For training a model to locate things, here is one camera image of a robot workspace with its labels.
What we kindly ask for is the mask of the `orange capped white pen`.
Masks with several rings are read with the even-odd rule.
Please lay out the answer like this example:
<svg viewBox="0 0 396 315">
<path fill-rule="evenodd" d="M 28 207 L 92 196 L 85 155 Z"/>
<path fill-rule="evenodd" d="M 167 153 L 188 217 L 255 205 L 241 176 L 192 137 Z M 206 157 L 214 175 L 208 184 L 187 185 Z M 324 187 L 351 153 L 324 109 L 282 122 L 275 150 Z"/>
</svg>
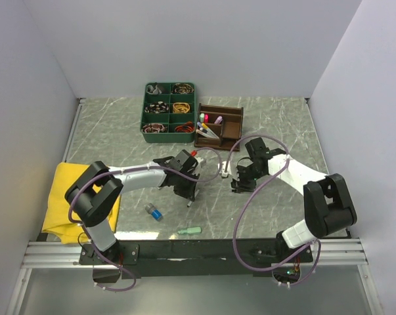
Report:
<svg viewBox="0 0 396 315">
<path fill-rule="evenodd" d="M 213 138 L 219 138 L 207 125 L 204 123 L 198 122 L 199 129 L 201 132 L 209 134 Z"/>
</svg>

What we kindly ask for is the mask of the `brown wooden desk organizer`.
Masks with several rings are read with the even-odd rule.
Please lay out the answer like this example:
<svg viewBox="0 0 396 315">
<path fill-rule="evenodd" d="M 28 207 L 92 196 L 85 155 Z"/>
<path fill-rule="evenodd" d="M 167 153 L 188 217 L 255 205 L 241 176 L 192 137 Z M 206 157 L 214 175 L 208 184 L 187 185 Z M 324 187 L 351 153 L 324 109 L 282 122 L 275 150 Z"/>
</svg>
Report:
<svg viewBox="0 0 396 315">
<path fill-rule="evenodd" d="M 215 132 L 219 138 L 206 138 L 195 133 L 195 147 L 210 147 L 216 150 L 229 151 L 234 143 L 242 136 L 244 109 L 225 106 L 213 106 L 199 103 L 198 119 L 200 114 L 208 114 L 209 122 L 206 125 Z M 215 124 L 218 116 L 223 117 L 221 124 Z"/>
</svg>

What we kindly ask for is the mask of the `blue capped white pen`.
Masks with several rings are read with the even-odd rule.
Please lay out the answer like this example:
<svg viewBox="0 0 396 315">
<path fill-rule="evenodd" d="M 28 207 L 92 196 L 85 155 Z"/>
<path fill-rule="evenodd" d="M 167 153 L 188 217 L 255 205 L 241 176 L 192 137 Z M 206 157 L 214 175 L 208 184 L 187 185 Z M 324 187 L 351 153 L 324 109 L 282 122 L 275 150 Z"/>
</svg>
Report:
<svg viewBox="0 0 396 315">
<path fill-rule="evenodd" d="M 207 133 L 211 134 L 214 138 L 219 138 L 219 136 L 213 132 L 205 123 L 202 124 L 202 127 L 207 131 Z"/>
</svg>

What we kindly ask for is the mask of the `yellow capped white pen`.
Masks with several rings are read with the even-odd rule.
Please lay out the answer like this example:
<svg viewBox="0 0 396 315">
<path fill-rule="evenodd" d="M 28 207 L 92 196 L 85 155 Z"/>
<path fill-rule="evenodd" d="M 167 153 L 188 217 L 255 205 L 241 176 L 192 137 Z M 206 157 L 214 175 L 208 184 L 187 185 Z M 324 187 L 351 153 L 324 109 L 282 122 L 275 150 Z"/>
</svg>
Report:
<svg viewBox="0 0 396 315">
<path fill-rule="evenodd" d="M 196 133 L 198 134 L 198 135 L 201 135 L 201 136 L 203 136 L 203 137 L 206 137 L 206 138 L 214 138 L 214 137 L 212 137 L 210 134 L 207 134 L 207 133 L 205 133 L 205 132 L 203 132 L 203 131 L 201 131 L 201 130 L 196 130 Z"/>
</svg>

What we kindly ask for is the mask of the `short blue pen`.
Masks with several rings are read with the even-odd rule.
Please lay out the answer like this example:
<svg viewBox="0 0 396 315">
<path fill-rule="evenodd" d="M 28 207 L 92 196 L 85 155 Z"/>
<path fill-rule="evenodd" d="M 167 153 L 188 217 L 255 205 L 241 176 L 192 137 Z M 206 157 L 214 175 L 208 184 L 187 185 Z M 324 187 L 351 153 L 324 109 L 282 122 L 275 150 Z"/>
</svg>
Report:
<svg viewBox="0 0 396 315">
<path fill-rule="evenodd" d="M 201 129 L 205 129 L 207 133 L 209 133 L 214 138 L 219 138 L 205 123 L 198 124 Z"/>
</svg>

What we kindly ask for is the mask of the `lilac pastel highlighter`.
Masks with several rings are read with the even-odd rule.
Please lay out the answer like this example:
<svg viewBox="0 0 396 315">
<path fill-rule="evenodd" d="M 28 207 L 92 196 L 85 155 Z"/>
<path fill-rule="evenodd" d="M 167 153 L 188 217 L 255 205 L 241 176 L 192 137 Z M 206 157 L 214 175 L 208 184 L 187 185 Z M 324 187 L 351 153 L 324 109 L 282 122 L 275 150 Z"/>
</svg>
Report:
<svg viewBox="0 0 396 315">
<path fill-rule="evenodd" d="M 214 124 L 221 124 L 221 122 L 223 121 L 223 117 L 220 115 L 217 117 L 217 119 L 214 121 Z"/>
</svg>

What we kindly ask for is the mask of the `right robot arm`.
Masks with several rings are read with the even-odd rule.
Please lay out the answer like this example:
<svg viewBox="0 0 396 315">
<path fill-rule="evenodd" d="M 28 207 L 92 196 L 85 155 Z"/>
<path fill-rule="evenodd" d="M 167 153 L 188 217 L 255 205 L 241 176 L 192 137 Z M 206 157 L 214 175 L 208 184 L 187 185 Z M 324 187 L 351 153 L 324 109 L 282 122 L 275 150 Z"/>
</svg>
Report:
<svg viewBox="0 0 396 315">
<path fill-rule="evenodd" d="M 280 260 L 290 261 L 298 254 L 298 247 L 357 222 L 346 181 L 340 174 L 327 175 L 298 162 L 286 150 L 271 150 L 261 137 L 245 147 L 249 165 L 232 165 L 228 160 L 222 163 L 221 176 L 232 177 L 233 192 L 255 192 L 257 180 L 269 175 L 303 196 L 304 219 L 278 235 L 275 253 Z"/>
</svg>

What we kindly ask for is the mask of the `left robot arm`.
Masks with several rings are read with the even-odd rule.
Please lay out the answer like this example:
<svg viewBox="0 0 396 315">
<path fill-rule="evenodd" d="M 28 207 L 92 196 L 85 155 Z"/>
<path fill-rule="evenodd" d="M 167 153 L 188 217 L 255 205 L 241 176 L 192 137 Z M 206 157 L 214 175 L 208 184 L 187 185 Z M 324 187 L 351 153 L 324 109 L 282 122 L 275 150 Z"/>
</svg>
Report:
<svg viewBox="0 0 396 315">
<path fill-rule="evenodd" d="M 195 200 L 196 181 L 202 160 L 182 150 L 176 156 L 153 159 L 132 167 L 108 167 L 92 163 L 67 189 L 64 198 L 77 214 L 87 237 L 96 246 L 95 255 L 110 264 L 121 258 L 120 243 L 108 216 L 121 194 L 143 188 L 172 187 L 175 195 Z"/>
</svg>

